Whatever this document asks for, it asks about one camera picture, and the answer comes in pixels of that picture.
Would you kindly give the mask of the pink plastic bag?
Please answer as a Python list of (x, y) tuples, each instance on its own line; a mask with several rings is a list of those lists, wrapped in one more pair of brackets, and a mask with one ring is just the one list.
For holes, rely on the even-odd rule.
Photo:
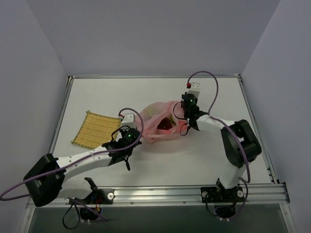
[(187, 131), (181, 101), (155, 102), (145, 107), (136, 117), (138, 130), (148, 143), (176, 139)]

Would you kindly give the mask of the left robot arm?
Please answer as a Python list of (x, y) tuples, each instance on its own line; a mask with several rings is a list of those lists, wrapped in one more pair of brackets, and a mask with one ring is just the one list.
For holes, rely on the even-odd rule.
[(43, 207), (55, 199), (77, 198), (86, 203), (94, 203), (98, 188), (89, 177), (70, 183), (69, 179), (101, 167), (126, 162), (134, 147), (141, 144), (142, 134), (135, 128), (121, 131), (118, 140), (112, 140), (84, 153), (67, 157), (54, 157), (51, 153), (43, 155), (25, 175), (24, 181), (36, 207)]

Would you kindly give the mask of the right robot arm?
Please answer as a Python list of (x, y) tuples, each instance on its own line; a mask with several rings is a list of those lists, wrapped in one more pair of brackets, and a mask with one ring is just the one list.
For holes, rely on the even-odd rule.
[(249, 183), (250, 163), (261, 154), (260, 143), (249, 122), (245, 119), (228, 121), (201, 111), (197, 97), (189, 91), (182, 94), (181, 107), (188, 129), (204, 131), (220, 137), (228, 160), (226, 169), (219, 178), (216, 196), (227, 200), (233, 195), (233, 188), (240, 182)]

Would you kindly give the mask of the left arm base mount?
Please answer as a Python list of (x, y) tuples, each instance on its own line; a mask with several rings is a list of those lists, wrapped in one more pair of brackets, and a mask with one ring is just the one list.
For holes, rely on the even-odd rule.
[(76, 229), (82, 222), (107, 222), (102, 216), (102, 205), (112, 204), (115, 198), (114, 189), (99, 188), (90, 177), (85, 177), (81, 183), (73, 183), (68, 180), (66, 187), (61, 190), (60, 195), (69, 200), (68, 214), (73, 208), (77, 214), (77, 223), (74, 226), (66, 224), (65, 217), (62, 224), (67, 230)]

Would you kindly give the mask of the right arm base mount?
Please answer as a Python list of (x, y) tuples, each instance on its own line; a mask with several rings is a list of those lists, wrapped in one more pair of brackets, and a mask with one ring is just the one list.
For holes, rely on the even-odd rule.
[(248, 189), (241, 186), (224, 189), (220, 186), (201, 187), (201, 200), (207, 211), (220, 221), (230, 221), (244, 207)]

